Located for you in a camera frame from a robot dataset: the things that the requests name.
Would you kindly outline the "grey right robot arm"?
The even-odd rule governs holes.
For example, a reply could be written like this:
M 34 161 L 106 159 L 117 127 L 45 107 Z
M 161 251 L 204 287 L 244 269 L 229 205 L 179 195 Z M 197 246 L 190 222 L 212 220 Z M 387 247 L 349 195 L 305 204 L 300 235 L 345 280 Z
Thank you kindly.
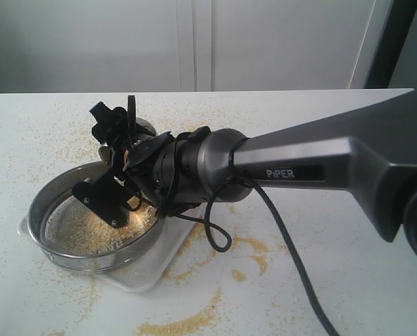
M 377 233 L 399 229 L 417 256 L 417 89 L 313 122 L 249 138 L 235 129 L 200 127 L 173 136 L 126 108 L 91 109 L 92 134 L 109 165 L 95 186 L 97 214 L 124 224 L 134 196 L 176 216 L 208 202 L 238 202 L 254 185 L 348 191 Z

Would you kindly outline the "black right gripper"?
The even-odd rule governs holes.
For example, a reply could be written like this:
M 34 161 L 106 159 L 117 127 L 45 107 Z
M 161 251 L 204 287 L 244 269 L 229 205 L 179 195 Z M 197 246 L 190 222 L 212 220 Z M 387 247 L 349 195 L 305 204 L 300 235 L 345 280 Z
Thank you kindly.
M 113 144 L 117 139 L 127 138 L 127 111 L 123 107 L 110 109 L 100 101 L 90 109 L 90 114 L 96 120 L 91 132 L 100 144 Z M 121 147 L 115 146 L 109 168 L 114 170 L 115 179 L 125 186 L 132 196 L 141 197 L 156 207 L 162 202 L 163 196 L 160 194 L 160 183 L 154 169 L 166 147 L 166 134 L 151 136 L 136 143 L 133 143 L 134 140 L 135 136 L 130 133 L 130 145 L 124 155 Z

